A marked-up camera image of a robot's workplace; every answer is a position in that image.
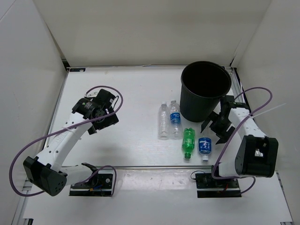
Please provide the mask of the short blue label water bottle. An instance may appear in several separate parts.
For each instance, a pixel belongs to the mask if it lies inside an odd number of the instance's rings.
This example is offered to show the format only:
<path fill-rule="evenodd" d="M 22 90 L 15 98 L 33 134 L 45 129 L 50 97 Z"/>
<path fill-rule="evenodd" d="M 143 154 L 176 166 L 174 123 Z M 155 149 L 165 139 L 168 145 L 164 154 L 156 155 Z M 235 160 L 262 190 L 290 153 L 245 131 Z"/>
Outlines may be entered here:
<path fill-rule="evenodd" d="M 198 151 L 203 162 L 208 162 L 212 152 L 212 141 L 209 137 L 202 136 L 198 139 Z"/>

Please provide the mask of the green plastic soda bottle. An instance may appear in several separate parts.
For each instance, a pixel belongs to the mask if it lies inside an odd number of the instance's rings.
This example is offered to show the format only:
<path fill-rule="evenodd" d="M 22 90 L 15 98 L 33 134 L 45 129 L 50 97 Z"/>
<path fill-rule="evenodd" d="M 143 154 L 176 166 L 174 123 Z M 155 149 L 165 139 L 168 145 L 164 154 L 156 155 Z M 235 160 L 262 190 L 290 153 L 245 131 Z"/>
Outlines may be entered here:
<path fill-rule="evenodd" d="M 193 128 L 185 128 L 183 132 L 182 149 L 184 158 L 190 159 L 195 148 L 195 130 Z"/>

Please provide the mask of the clear bottle with blue label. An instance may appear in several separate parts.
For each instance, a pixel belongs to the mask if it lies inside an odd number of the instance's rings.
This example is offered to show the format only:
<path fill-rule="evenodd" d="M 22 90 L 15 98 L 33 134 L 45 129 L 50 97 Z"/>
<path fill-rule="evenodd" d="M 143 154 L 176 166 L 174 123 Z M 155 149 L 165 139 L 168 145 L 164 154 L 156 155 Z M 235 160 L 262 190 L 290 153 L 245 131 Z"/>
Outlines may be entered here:
<path fill-rule="evenodd" d="M 180 139 L 182 137 L 182 124 L 180 106 L 176 100 L 171 100 L 169 110 L 172 136 L 174 139 Z"/>

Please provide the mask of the clear unlabelled plastic bottle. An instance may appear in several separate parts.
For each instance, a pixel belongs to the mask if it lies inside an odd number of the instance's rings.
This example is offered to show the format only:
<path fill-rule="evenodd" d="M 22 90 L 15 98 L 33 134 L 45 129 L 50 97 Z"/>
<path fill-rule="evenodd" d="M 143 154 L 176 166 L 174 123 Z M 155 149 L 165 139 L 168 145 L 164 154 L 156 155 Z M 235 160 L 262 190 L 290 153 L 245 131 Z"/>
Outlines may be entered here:
<path fill-rule="evenodd" d="M 169 138 L 169 108 L 162 102 L 158 111 L 158 137 L 162 140 Z"/>

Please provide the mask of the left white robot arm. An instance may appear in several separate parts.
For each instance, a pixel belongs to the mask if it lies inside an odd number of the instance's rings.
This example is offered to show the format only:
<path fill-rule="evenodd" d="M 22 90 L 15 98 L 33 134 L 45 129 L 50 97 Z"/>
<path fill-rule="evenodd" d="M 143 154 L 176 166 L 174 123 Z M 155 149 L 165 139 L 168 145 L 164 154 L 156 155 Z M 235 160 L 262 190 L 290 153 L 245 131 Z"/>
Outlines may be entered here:
<path fill-rule="evenodd" d="M 87 188 L 102 188 L 97 168 L 88 163 L 62 167 L 67 155 L 84 133 L 116 124 L 119 120 L 113 109 L 116 96 L 101 89 L 96 96 L 85 96 L 73 106 L 63 132 L 55 134 L 50 143 L 34 158 L 27 157 L 23 166 L 29 181 L 51 196 L 65 186 L 82 183 Z"/>

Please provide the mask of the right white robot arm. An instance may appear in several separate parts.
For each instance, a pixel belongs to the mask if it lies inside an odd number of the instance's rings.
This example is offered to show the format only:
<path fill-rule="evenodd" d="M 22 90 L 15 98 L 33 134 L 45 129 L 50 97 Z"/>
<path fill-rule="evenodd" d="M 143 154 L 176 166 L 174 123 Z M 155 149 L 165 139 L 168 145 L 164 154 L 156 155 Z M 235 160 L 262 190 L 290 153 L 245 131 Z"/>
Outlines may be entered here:
<path fill-rule="evenodd" d="M 228 151 L 229 158 L 217 159 L 210 181 L 222 187 L 228 179 L 238 177 L 272 177 L 278 153 L 278 141 L 268 137 L 250 116 L 245 103 L 236 102 L 226 95 L 220 100 L 220 112 L 212 112 L 201 125 L 208 127 L 218 137 L 217 144 L 229 146 L 235 135 L 241 138 L 239 147 Z"/>

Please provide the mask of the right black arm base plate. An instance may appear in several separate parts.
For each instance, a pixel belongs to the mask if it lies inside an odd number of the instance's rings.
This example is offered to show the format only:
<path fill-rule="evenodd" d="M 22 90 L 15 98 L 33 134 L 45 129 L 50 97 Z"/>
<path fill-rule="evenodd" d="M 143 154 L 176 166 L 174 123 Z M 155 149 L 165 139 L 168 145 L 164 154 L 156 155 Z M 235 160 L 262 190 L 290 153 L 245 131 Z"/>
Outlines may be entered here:
<path fill-rule="evenodd" d="M 216 180 L 211 173 L 196 170 L 190 174 L 196 182 L 197 198 L 238 198 L 241 190 L 236 179 Z"/>

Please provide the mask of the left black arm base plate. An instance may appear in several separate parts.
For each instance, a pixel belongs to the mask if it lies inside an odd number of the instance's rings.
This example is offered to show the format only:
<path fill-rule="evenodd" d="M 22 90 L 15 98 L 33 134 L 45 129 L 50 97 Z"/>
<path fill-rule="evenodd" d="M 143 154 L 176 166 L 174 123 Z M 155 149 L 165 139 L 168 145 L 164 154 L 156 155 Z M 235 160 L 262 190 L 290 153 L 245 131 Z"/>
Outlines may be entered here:
<path fill-rule="evenodd" d="M 99 171 L 91 180 L 71 185 L 69 196 L 112 197 L 115 191 L 116 175 L 113 169 Z"/>

